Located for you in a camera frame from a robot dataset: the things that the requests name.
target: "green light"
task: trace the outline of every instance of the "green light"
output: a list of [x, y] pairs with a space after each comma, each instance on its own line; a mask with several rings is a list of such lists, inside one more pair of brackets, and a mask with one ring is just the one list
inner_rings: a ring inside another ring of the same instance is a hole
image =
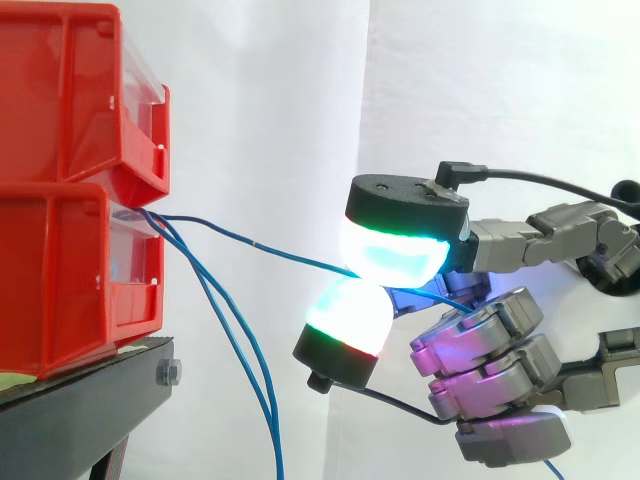
[[341, 278], [311, 308], [307, 323], [336, 340], [377, 356], [393, 323], [393, 304], [384, 288]]
[[429, 237], [377, 232], [345, 218], [342, 257], [358, 276], [385, 287], [418, 288], [444, 264], [449, 243]]

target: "red plastic bin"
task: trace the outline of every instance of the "red plastic bin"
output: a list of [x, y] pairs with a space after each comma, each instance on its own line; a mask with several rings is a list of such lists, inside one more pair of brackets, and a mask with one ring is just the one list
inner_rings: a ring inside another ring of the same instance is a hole
[[0, 372], [47, 378], [162, 326], [163, 241], [95, 184], [0, 185]]
[[112, 5], [0, 2], [0, 183], [92, 182], [127, 207], [169, 192], [169, 91]]

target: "blue cable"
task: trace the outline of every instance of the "blue cable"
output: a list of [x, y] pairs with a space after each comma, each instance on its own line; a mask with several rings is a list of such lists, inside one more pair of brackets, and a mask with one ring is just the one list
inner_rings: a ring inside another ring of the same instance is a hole
[[[238, 235], [237, 233], [233, 233], [225, 228], [219, 227], [218, 225], [211, 223], [203, 218], [192, 217], [188, 215], [163, 215], [164, 218], [171, 221], [176, 222], [193, 222], [199, 223], [200, 225], [204, 225], [205, 227], [210, 228], [211, 230], [221, 233], [222, 235], [237, 240], [238, 242], [242, 242], [246, 245], [250, 245], [252, 247], [257, 248], [258, 250], [262, 250], [263, 252], [270, 253], [271, 255], [276, 255], [281, 258], [285, 258], [287, 260], [292, 260], [294, 262], [302, 263], [304, 265], [310, 265], [312, 267], [320, 268], [322, 270], [327, 270], [333, 273], [339, 273], [340, 275], [345, 275], [351, 278], [359, 278], [358, 275], [353, 273], [350, 270], [345, 268], [336, 267], [335, 265], [331, 265], [329, 263], [318, 262], [317, 260], [312, 260], [310, 258], [301, 257], [299, 255], [293, 255], [291, 253], [284, 252], [282, 250], [278, 250], [277, 248], [271, 248], [261, 243], [258, 243], [250, 238], [243, 237], [242, 235]], [[432, 300], [436, 300], [441, 303], [445, 303], [453, 308], [457, 308], [463, 312], [469, 313], [472, 312], [473, 309], [462, 305], [458, 302], [454, 302], [453, 300], [449, 300], [448, 298], [442, 297], [440, 295], [436, 295], [435, 293], [425, 292], [423, 290], [419, 290], [417, 288], [394, 288], [392, 290], [398, 290], [400, 292], [409, 293], [412, 295], [418, 295], [420, 297], [430, 298]]]
[[544, 464], [549, 467], [549, 470], [551, 470], [556, 477], [558, 477], [558, 480], [564, 480], [564, 477], [562, 476], [562, 474], [560, 473], [560, 471], [555, 467], [555, 465], [553, 465], [553, 463], [551, 463], [550, 460], [545, 460]]
[[[185, 248], [187, 249], [189, 248], [186, 242], [184, 241], [184, 239], [178, 233], [178, 231], [170, 223], [168, 223], [166, 219], [164, 219], [161, 215], [158, 215], [157, 213], [150, 213], [150, 215], [151, 217], [153, 217], [154, 220], [162, 222], [165, 225], [165, 227], [167, 227], [167, 230], [169, 230], [169, 232], [173, 235], [173, 237], [182, 245], [184, 245]], [[262, 393], [262, 389], [258, 384], [255, 374], [253, 373], [253, 369], [249, 365], [247, 358], [244, 356], [244, 353], [242, 352], [240, 345], [238, 345], [238, 341], [236, 340], [235, 335], [233, 334], [233, 331], [231, 330], [231, 327], [229, 326], [229, 323], [227, 322], [224, 316], [224, 313], [222, 312], [222, 310], [220, 309], [220, 306], [218, 305], [215, 298], [213, 297], [213, 294], [211, 293], [209, 286], [205, 282], [205, 279], [203, 278], [202, 274], [200, 273], [200, 270], [198, 270], [198, 267], [193, 263], [191, 264], [191, 266], [193, 267], [193, 270], [196, 273], [198, 280], [200, 281], [200, 285], [202, 285], [202, 288], [205, 294], [207, 295], [207, 299], [209, 300], [211, 307], [216, 313], [218, 320], [220, 320], [220, 324], [222, 325], [222, 328], [226, 333], [227, 338], [229, 339], [229, 342], [231, 343], [231, 346], [233, 347], [233, 350], [236, 353], [236, 356], [238, 357], [238, 360], [240, 360], [240, 363], [242, 364], [242, 368], [244, 369], [245, 373], [247, 374], [247, 377], [249, 378], [249, 382], [251, 383], [251, 386], [253, 387], [253, 390], [256, 393], [256, 396], [258, 397], [265, 419], [267, 420], [267, 424], [269, 425], [269, 431], [271, 433], [271, 436], [273, 437], [271, 410], [267, 405], [267, 401], [264, 397], [264, 394]]]
[[[147, 218], [148, 213], [145, 210], [140, 209], [139, 210], [143, 215], [145, 215], [145, 218]], [[312, 267], [316, 267], [316, 268], [320, 268], [322, 270], [327, 270], [330, 272], [334, 272], [334, 273], [339, 273], [341, 275], [345, 275], [347, 277], [351, 277], [351, 278], [359, 278], [358, 275], [356, 275], [355, 273], [351, 272], [350, 270], [346, 270], [344, 268], [340, 268], [340, 267], [336, 267], [334, 265], [328, 264], [328, 263], [324, 263], [324, 262], [319, 262], [317, 260], [312, 260], [310, 258], [306, 258], [306, 257], [301, 257], [299, 255], [293, 255], [291, 253], [287, 253], [284, 252], [282, 250], [278, 250], [276, 248], [272, 248], [272, 247], [268, 247], [267, 245], [263, 245], [261, 243], [258, 243], [254, 240], [251, 240], [250, 238], [244, 237], [242, 235], [238, 235], [237, 233], [231, 232], [229, 230], [226, 230], [222, 227], [219, 227], [218, 225], [211, 223], [203, 218], [199, 218], [199, 217], [192, 217], [192, 216], [188, 216], [188, 215], [158, 215], [156, 213], [153, 212], [149, 212], [152, 216], [159, 218], [164, 224], [165, 226], [172, 232], [175, 232], [175, 229], [169, 224], [168, 220], [173, 220], [173, 221], [182, 221], [182, 222], [193, 222], [193, 223], [199, 223], [201, 225], [204, 225], [218, 233], [221, 233], [222, 235], [232, 238], [234, 240], [237, 240], [241, 243], [250, 245], [252, 247], [257, 248], [258, 250], [262, 250], [263, 252], [266, 253], [270, 253], [271, 255], [276, 255], [278, 257], [281, 258], [285, 258], [287, 260], [292, 260], [294, 262], [298, 262], [298, 263], [302, 263], [304, 265], [310, 265]], [[156, 230], [157, 232], [159, 232], [161, 235], [163, 235], [163, 237], [165, 237], [169, 242], [171, 242], [170, 237], [168, 237], [166, 235], [166, 232], [162, 231], [162, 229], [160, 229], [159, 227], [157, 227], [157, 225], [154, 225], [152, 223], [152, 221], [150, 221], [149, 218], [147, 218], [147, 221], [151, 224], [151, 226], [154, 228], [154, 230]], [[194, 258], [196, 264], [194, 266], [194, 269], [197, 267], [198, 269], [204, 269], [204, 267]], [[401, 292], [405, 292], [405, 293], [409, 293], [412, 295], [418, 295], [421, 297], [426, 297], [426, 298], [430, 298], [432, 300], [436, 300], [439, 301], [441, 303], [445, 303], [447, 305], [450, 305], [451, 307], [457, 308], [458, 310], [461, 310], [465, 313], [470, 313], [473, 311], [472, 308], [467, 307], [466, 305], [462, 305], [460, 303], [454, 302], [453, 300], [449, 300], [448, 298], [442, 297], [440, 295], [436, 295], [434, 293], [430, 293], [430, 292], [425, 292], [423, 290], [419, 290], [417, 288], [395, 288], [393, 290], [398, 290]], [[553, 465], [553, 463], [551, 463], [549, 460], [545, 460], [544, 464], [549, 467], [549, 469], [556, 475], [556, 477], [559, 480], [564, 480], [564, 477], [562, 476], [562, 474], [558, 471], [558, 469]]]
[[222, 311], [220, 310], [219, 306], [216, 304], [215, 300], [213, 299], [213, 297], [211, 296], [211, 292], [209, 291], [208, 287], [205, 289], [205, 293], [207, 293], [207, 298], [210, 299], [210, 303], [212, 305], [212, 307], [214, 308], [214, 311], [216, 312], [216, 315], [218, 315], [218, 318], [220, 319], [220, 322], [223, 324], [223, 328], [225, 329], [225, 332], [227, 333], [227, 337], [229, 338], [229, 341], [232, 342], [232, 346], [234, 347], [234, 350], [236, 351], [236, 355], [238, 355], [238, 358], [240, 359], [241, 363], [243, 364], [243, 367], [245, 368], [245, 372], [247, 373], [247, 376], [249, 377], [249, 380], [252, 384], [252, 386], [254, 387], [254, 391], [256, 392], [256, 395], [258, 396], [258, 399], [260, 400], [261, 406], [263, 407], [263, 412], [265, 414], [265, 417], [267, 417], [267, 424], [269, 425], [269, 430], [272, 434], [272, 441], [274, 444], [274, 451], [275, 451], [275, 456], [276, 456], [276, 467], [277, 467], [277, 478], [278, 480], [284, 480], [284, 461], [282, 458], [282, 445], [281, 445], [281, 441], [280, 441], [280, 421], [279, 421], [279, 415], [278, 415], [278, 404], [277, 404], [277, 400], [275, 397], [275, 389], [273, 387], [273, 381], [271, 379], [271, 374], [269, 372], [269, 368], [266, 364], [266, 361], [264, 359], [264, 355], [262, 354], [262, 351], [260, 350], [260, 345], [258, 344], [257, 339], [255, 338], [253, 332], [251, 331], [251, 329], [249, 328], [249, 325], [246, 323], [244, 317], [242, 316], [242, 314], [240, 313], [240, 311], [238, 310], [237, 306], [235, 305], [233, 299], [231, 298], [231, 296], [228, 294], [228, 292], [222, 287], [222, 285], [220, 285], [220, 283], [218, 283], [218, 281], [213, 277], [213, 275], [211, 275], [211, 273], [200, 263], [200, 261], [193, 255], [193, 253], [191, 253], [191, 251], [187, 248], [187, 246], [184, 244], [184, 240], [181, 239], [180, 235], [178, 234], [178, 236], [176, 238], [174, 238], [173, 236], [171, 236], [170, 234], [168, 234], [166, 231], [164, 231], [160, 226], [158, 226], [156, 224], [156, 222], [152, 219], [152, 215], [155, 216], [156, 218], [161, 219], [161, 221], [165, 224], [165, 226], [173, 233], [175, 232], [175, 234], [177, 234], [178, 232], [175, 230], [175, 228], [173, 228], [170, 224], [168, 224], [168, 222], [166, 221], [166, 219], [163, 219], [162, 216], [158, 215], [158, 214], [150, 214], [149, 212], [147, 212], [146, 210], [139, 208], [136, 209], [139, 213], [141, 213], [145, 219], [147, 220], [147, 222], [149, 223], [149, 225], [151, 226], [151, 228], [153, 228], [156, 232], [158, 232], [160, 235], [162, 235], [162, 237], [167, 240], [169, 243], [171, 243], [171, 245], [173, 245], [175, 248], [177, 248], [185, 257], [187, 257], [187, 259], [189, 259], [189, 261], [191, 262], [191, 265], [194, 267], [194, 269], [197, 269], [196, 273], [198, 274], [198, 278], [201, 280], [201, 284], [202, 282], [202, 276], [204, 276], [204, 278], [206, 278], [206, 280], [216, 289], [216, 291], [222, 296], [222, 298], [225, 300], [225, 302], [227, 303], [227, 305], [229, 306], [229, 309], [232, 311], [232, 313], [234, 314], [234, 316], [236, 317], [236, 319], [238, 320], [238, 323], [240, 324], [240, 327], [242, 328], [242, 330], [244, 331], [245, 335], [247, 336], [247, 339], [249, 340], [249, 343], [251, 344], [251, 347], [253, 348], [253, 351], [256, 354], [256, 357], [258, 359], [258, 363], [260, 364], [260, 368], [262, 370], [262, 373], [264, 375], [264, 380], [265, 380], [265, 384], [267, 387], [267, 395], [269, 397], [269, 403], [271, 404], [271, 412], [269, 415], [269, 410], [266, 406], [266, 401], [264, 400], [264, 395], [262, 394], [262, 390], [260, 389], [255, 376], [253, 375], [253, 371], [251, 370], [251, 368], [249, 367], [248, 363], [246, 362], [246, 358], [244, 357], [244, 355], [242, 354], [242, 351], [240, 350], [240, 347], [238, 346], [235, 338], [233, 337], [233, 334], [231, 333], [231, 330], [229, 329], [228, 324], [226, 323], [226, 320], [224, 320], [224, 315], [222, 315]]

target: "white fabric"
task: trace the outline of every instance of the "white fabric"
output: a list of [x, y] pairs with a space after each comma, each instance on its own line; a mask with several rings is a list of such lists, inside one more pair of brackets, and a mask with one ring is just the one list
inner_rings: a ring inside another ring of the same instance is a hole
[[[115, 3], [172, 94], [171, 195], [153, 208], [339, 262], [336, 238], [356, 172], [368, 1]], [[287, 478], [319, 480], [329, 398], [307, 388], [309, 371], [291, 352], [309, 305], [335, 275], [201, 226], [176, 226], [262, 346]], [[260, 406], [189, 263], [170, 247], [165, 299], [160, 333], [175, 336], [182, 383], [131, 435], [122, 479], [275, 478]]]
[[[172, 90], [172, 192], [154, 207], [161, 212], [200, 215], [339, 262], [338, 227], [358, 170], [428, 177], [441, 160], [463, 160], [605, 192], [640, 174], [640, 31], [631, 2], [374, 0], [368, 46], [367, 0], [116, 3]], [[575, 200], [502, 181], [462, 192], [474, 218], [524, 219]], [[329, 409], [327, 397], [307, 389], [308, 370], [290, 352], [333, 275], [178, 226], [263, 346], [280, 400], [288, 479], [551, 478], [542, 464], [466, 463], [453, 427], [348, 392], [334, 391]], [[603, 298], [561, 266], [494, 278], [498, 291], [516, 283], [540, 301], [544, 329], [565, 360], [593, 353], [595, 326], [637, 319], [638, 299]], [[442, 311], [396, 323], [373, 387], [427, 405], [408, 341]], [[170, 248], [162, 334], [176, 337], [183, 381], [131, 435], [123, 480], [275, 478], [258, 403], [188, 263]], [[631, 373], [621, 375], [629, 380], [625, 400], [637, 392]], [[576, 445], [555, 463], [567, 478], [627, 477], [635, 471], [631, 426], [639, 409], [636, 401], [617, 412], [569, 414]]]
[[[613, 1], [372, 0], [360, 173], [429, 177], [438, 162], [530, 170], [608, 192], [640, 177], [638, 6]], [[579, 198], [488, 181], [462, 186], [472, 219], [525, 220]], [[563, 361], [592, 356], [597, 332], [638, 326], [640, 296], [596, 292], [563, 265], [492, 277], [526, 285]], [[428, 408], [409, 341], [443, 309], [396, 322], [370, 386]], [[637, 369], [618, 372], [623, 406], [568, 413], [575, 444], [554, 463], [566, 478], [625, 478], [640, 415]], [[350, 392], [332, 393], [325, 480], [553, 478], [540, 464], [490, 470], [463, 461], [455, 427], [434, 427]]]

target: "clear plastic bin front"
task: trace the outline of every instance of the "clear plastic bin front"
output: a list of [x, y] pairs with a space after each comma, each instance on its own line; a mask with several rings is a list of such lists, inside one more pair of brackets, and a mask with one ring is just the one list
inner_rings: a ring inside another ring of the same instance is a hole
[[111, 281], [149, 283], [147, 240], [158, 238], [158, 233], [141, 214], [114, 202], [110, 202], [110, 230]]
[[165, 92], [126, 31], [122, 48], [122, 84], [124, 106], [129, 117], [151, 138], [152, 107], [165, 102]]

